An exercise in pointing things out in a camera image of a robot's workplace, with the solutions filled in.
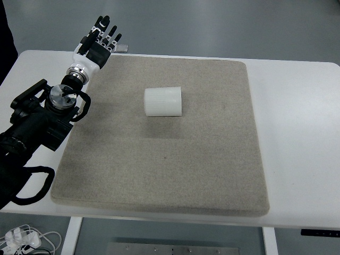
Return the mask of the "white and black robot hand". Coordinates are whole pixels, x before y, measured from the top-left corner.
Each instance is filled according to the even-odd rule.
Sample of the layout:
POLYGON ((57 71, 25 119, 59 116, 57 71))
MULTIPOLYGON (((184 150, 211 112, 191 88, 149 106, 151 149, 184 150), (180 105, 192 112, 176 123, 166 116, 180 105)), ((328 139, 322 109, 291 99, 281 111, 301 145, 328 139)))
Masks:
POLYGON ((117 26, 113 26, 107 35, 104 35, 110 24, 110 17, 100 16, 89 33, 84 36, 73 53, 73 63, 67 73, 82 76, 89 80, 93 74, 104 67, 111 53, 122 35, 113 37, 117 26))

